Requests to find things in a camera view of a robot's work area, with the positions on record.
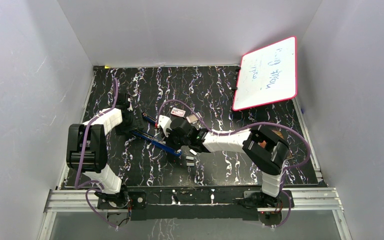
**floor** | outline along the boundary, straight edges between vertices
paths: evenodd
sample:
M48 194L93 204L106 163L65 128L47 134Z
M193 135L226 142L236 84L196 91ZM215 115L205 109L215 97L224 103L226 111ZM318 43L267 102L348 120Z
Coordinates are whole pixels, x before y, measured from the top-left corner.
M294 104L291 100L260 106L243 111L232 111L233 92L236 85L237 66L197 67L143 67L110 68L97 67L94 82L84 115L89 120L99 110L112 104L112 79L119 82L120 91L132 97L135 113L147 112L156 116L160 105L170 99L187 103L199 112L204 121L215 130L230 130L253 122L273 122L288 126L302 133ZM171 104L163 114L169 116L170 109L180 105ZM153 126L148 126L154 134ZM290 145L288 164L303 161L305 146L288 132L272 128L283 136ZM126 180L128 186L213 186L213 185L259 185L261 171L242 153L201 153L196 157L195 167L186 166L183 155L174 157L154 147L141 138L125 139L114 131L107 135L108 164L112 170ZM69 170L63 188L71 189L76 172ZM80 182L87 181L82 175ZM300 169L286 173L287 184L317 184L316 174L309 161Z

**white wall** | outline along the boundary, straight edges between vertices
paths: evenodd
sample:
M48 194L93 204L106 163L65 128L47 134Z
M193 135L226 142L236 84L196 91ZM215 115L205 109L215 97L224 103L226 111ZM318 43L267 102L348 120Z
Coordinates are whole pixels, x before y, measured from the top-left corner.
M321 0L58 0L93 65L238 64L296 35Z
M304 117L351 235L384 239L384 0L324 0L298 62Z
M0 240L37 238L91 80L56 0L0 0Z

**wire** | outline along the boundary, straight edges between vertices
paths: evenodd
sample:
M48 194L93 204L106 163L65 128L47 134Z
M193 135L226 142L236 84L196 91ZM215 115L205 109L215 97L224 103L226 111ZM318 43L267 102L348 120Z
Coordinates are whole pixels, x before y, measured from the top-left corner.
M159 121L159 118L160 118L160 115L161 115L161 111L163 110L163 107L164 105L170 103L170 102L177 102L177 103L180 103L180 104L183 104L193 115L195 115L196 118L198 118L199 122L211 133L217 135L217 136L230 136L232 134L235 134L235 133L238 133L240 131L243 131L243 130L246 130L246 129L249 129L249 128L252 128L252 127L255 127L255 126L260 126L260 125L264 125L264 126L273 126L273 127L277 127L277 128L281 128L281 129L285 129L285 130L288 130L289 132L293 133L294 135L296 135L302 142L304 142L305 144L305 147L307 148L307 155L305 156L305 159L304 161L298 163L298 164L295 164L295 165L292 165L292 166L286 166L284 169L286 170L289 170L289 169L292 169L292 168L299 168L303 165L305 165L309 159L310 159L310 156L311 156L311 148L310 148L310 145L309 143L306 141L306 139L301 136L297 131L291 129L290 127L287 127L287 126L284 126L284 125L280 125L280 124L277 124L277 123L273 123L273 122L265 122L265 121L261 121L261 122L254 122L254 123L251 123L249 125L246 125L246 126L243 126L239 129L236 129L236 130L233 130L233 131L229 131L229 132L217 132L217 131L214 131L213 129L211 129L205 122L204 120L199 117L197 115L196 112L194 112L194 110L192 110L191 107L189 107L186 103L180 101L180 100L177 100L177 99L171 99L171 100L167 100L165 102L163 102L161 104L161 106L159 107L159 110L158 110L158 115L156 117L156 122L155 122L155 126L157 126L158 124L158 121Z
M118 224L117 227L120 227L120 225L121 225L124 221L129 220L129 219L130 219L130 217L126 217L125 219L121 220L121 222Z
M102 192L102 191L101 191L100 189L98 189L98 188L89 188L88 190L86 190L86 202L87 202L87 205L89 205L90 209L92 209L92 211L93 211L96 215L98 215L104 222L106 222L108 225L110 225L111 227L113 227L113 228L115 228L116 230L118 230L118 229L119 229L119 226L117 226L117 225L111 223L110 221L108 221L108 220L106 219L106 217L104 217L104 216L102 216L101 214L99 214L99 212L94 208L94 206L92 206L91 201L89 201L89 198L88 198L88 193L89 193L90 191L95 191L95 192L98 192L98 193L101 193L101 192Z
M75 189L79 189L79 188L85 186L86 184L90 183L90 182L84 182L84 183L79 185L79 179L80 179L80 174L82 172L83 160L85 159L86 143L88 141L89 128L91 127L92 123L95 122L100 116L108 113L109 111L113 110L116 107L117 97L119 95L119 83L118 83L117 79L115 79L115 78L112 79L112 87L113 87L113 89L115 89L115 95L114 95L114 100L112 102L111 108L107 109L104 112L100 112L96 116L94 116L87 123L86 129L84 130L83 145L81 146L80 160L78 161L78 169L77 169L77 174L75 176L75 181L74 181L74 188Z

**purple cable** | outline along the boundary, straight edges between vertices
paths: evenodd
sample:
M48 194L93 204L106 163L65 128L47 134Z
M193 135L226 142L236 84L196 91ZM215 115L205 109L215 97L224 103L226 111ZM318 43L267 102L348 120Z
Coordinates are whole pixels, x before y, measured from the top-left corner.
M92 123L95 122L100 117L101 114L106 114L116 107L117 97L119 95L119 83L115 78L112 79L112 87L113 87L113 89L115 88L115 95L114 95L114 101L112 102L111 108L104 111L104 112L98 113L95 117L93 117L87 123L86 129L84 130L83 145L81 146L80 160L78 162L77 175L75 176L75 181L74 181L74 188L75 189L79 189L79 188L85 186L86 184L91 183L90 181L87 181L87 182L84 182L81 185L79 185L79 179L80 179L80 174L82 172L83 160L85 159L86 142L88 140L89 128L91 127Z
M311 156L311 148L310 148L310 145L309 143L306 141L306 139L301 136L297 131L291 129L290 127L287 127L287 126L284 126L284 125L280 125L280 124L277 124L277 123L273 123L273 122L265 122L265 121L261 121L261 122L254 122L254 123L251 123L249 125L246 125L246 126L243 126L239 129L236 129L234 131L231 131L231 132L223 132L223 133L218 133L216 131L214 131L213 129L211 129L205 122L204 120L202 120L202 118L200 118L195 112L194 110L192 110L192 108L190 108L186 103L180 101L180 100L176 100L176 99L171 99L171 100L167 100L165 102L163 102L161 104L161 106L159 107L159 110L158 110L158 115L156 117L156 123L155 124L158 124L158 120L160 118L160 114L161 114L161 111L163 110L163 107L164 105L170 103L170 102L177 102L177 103L181 103L183 104L187 109L189 109L189 111L195 115L195 117L199 120L199 122L201 122L201 124L209 131L209 132L212 132L213 134L216 134L218 136L229 136L231 134L235 134L235 133L238 133L240 131L243 131L243 130L246 130L246 129L249 129L249 128L252 128L254 126L260 126L260 125L265 125L265 126L273 126L273 127L277 127L277 128L281 128L281 129L285 129L285 130L288 130L290 131L291 133L293 133L294 135L296 135L301 141L304 142L305 144L305 147L307 148L307 156L305 157L304 161L298 163L298 164L295 164L295 165L292 165L292 166L286 166L285 169L286 170L289 170L289 169L292 169L292 168L299 168L303 165L305 165L309 159L310 159L310 156Z
M88 190L86 190L86 202L87 202L87 205L89 205L90 209L92 209L92 211L98 215L102 220L104 220L104 222L106 222L108 225L110 225L111 227L115 228L116 230L119 229L119 226L111 223L110 221L108 221L104 216L102 216L101 214L99 214L99 212L94 208L94 206L92 206L91 202L89 201L89 198L88 198L88 193L90 191L95 191L95 192L102 192L100 189L97 189L97 188L89 188Z

